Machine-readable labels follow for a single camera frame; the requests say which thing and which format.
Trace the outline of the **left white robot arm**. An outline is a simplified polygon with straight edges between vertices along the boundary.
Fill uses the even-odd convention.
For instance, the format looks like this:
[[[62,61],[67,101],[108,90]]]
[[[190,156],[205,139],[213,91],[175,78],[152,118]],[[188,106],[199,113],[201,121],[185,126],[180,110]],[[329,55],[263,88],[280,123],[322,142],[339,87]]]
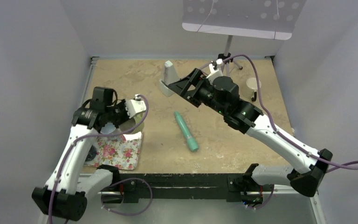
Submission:
[[[53,223],[53,218],[78,221],[87,208],[88,200],[106,188],[114,191],[120,186],[118,168],[100,165],[86,181],[79,182],[83,164],[98,137],[105,136],[102,128],[111,123],[120,132],[116,137],[130,134],[141,126],[149,112],[149,102],[142,94],[132,99],[118,99],[113,88],[96,87],[92,97],[74,112],[68,141],[63,153],[43,187],[36,187],[32,199],[44,218],[41,224]]]

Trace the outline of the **dark blue mug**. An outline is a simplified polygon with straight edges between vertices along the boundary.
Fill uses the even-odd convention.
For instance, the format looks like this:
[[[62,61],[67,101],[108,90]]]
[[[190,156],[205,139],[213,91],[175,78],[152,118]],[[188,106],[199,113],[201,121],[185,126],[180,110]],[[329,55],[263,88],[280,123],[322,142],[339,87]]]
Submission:
[[[85,162],[90,162],[94,160],[97,156],[98,156],[98,151],[94,147],[91,147],[90,150],[88,151]]]

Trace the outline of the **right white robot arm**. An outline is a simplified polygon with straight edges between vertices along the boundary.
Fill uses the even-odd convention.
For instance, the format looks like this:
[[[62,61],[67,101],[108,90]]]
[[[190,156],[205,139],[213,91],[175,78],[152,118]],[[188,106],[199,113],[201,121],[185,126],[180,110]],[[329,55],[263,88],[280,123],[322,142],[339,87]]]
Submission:
[[[252,164],[243,176],[242,185],[254,190],[260,185],[291,186],[303,196],[313,197],[326,174],[332,152],[309,147],[293,136],[285,137],[269,117],[252,103],[240,98],[239,86],[221,74],[207,77],[199,69],[167,87],[199,107],[204,104],[223,116],[234,130],[259,140],[284,158],[289,166],[266,167]]]

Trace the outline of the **light grey footed mug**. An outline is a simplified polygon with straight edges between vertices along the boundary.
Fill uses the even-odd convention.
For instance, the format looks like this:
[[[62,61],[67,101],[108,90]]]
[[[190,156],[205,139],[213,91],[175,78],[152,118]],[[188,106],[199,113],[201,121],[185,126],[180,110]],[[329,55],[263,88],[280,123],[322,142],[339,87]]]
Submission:
[[[119,132],[119,129],[116,128],[112,123],[107,123],[104,127],[102,127],[100,134],[115,134]]]

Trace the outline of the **cream mug black handle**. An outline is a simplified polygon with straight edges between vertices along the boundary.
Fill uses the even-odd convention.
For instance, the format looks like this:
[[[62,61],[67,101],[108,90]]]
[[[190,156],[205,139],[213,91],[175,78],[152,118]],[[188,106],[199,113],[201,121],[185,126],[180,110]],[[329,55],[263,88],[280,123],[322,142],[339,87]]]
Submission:
[[[255,102],[258,97],[258,87],[261,87],[261,81],[257,81],[255,77],[248,78],[241,86],[241,95],[250,99],[252,102]]]

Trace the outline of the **green mug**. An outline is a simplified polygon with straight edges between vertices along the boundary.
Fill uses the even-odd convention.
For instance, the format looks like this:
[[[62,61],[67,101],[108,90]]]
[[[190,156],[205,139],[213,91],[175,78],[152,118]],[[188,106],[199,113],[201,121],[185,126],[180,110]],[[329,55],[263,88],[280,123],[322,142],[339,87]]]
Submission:
[[[145,126],[143,121],[140,123],[139,126],[137,126],[136,128],[134,128],[134,127],[143,119],[143,116],[144,116],[144,113],[139,113],[139,114],[135,115],[130,120],[121,124],[118,129],[120,130],[120,132],[124,132],[126,130],[131,129],[132,131],[128,132],[127,134],[136,134],[138,132],[141,132]]]

